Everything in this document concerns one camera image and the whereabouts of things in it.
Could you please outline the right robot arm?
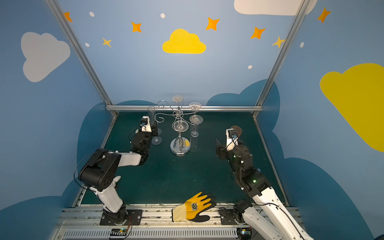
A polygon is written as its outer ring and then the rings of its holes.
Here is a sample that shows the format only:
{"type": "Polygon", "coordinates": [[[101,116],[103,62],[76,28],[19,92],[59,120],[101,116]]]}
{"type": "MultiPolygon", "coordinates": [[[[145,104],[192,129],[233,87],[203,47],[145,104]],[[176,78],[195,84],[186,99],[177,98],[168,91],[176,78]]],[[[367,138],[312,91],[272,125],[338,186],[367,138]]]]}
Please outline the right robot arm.
{"type": "Polygon", "coordinates": [[[249,202],[240,201],[234,211],[240,219],[255,229],[266,240],[311,240],[312,237],[298,224],[280,201],[269,181],[253,166],[249,148],[230,139],[226,145],[216,141],[216,154],[227,160],[241,190],[267,214],[266,220],[249,202]]]}

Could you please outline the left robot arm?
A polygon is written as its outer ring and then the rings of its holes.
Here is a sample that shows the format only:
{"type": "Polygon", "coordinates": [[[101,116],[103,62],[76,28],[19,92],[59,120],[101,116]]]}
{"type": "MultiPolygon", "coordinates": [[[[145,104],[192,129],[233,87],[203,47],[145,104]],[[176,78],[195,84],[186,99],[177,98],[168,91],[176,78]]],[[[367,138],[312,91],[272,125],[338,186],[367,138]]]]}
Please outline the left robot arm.
{"type": "Polygon", "coordinates": [[[153,137],[158,136],[157,127],[141,124],[133,140],[131,151],[121,153],[97,149],[80,170],[78,179],[92,191],[103,204],[101,226],[127,226],[132,219],[126,204],[119,197],[116,186],[121,179],[116,175],[119,167],[143,165],[150,151],[153,137]]]}

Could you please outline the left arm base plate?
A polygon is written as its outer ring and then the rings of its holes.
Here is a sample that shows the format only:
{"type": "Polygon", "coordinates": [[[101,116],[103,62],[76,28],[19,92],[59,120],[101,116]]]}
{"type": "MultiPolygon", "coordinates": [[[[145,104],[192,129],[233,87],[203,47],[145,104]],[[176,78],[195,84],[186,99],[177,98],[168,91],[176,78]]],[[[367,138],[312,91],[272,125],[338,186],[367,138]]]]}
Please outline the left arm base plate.
{"type": "Polygon", "coordinates": [[[111,213],[103,210],[100,226],[138,226],[141,223],[142,210],[121,210],[111,213]]]}

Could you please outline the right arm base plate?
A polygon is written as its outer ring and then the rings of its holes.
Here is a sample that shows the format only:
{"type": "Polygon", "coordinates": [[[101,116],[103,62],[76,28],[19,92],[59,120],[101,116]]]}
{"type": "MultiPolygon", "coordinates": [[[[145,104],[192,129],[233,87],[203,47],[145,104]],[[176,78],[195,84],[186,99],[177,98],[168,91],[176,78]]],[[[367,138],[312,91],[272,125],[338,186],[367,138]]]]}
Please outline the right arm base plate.
{"type": "Polygon", "coordinates": [[[242,225],[245,223],[242,215],[237,210],[219,208],[218,213],[222,225],[242,225]]]}

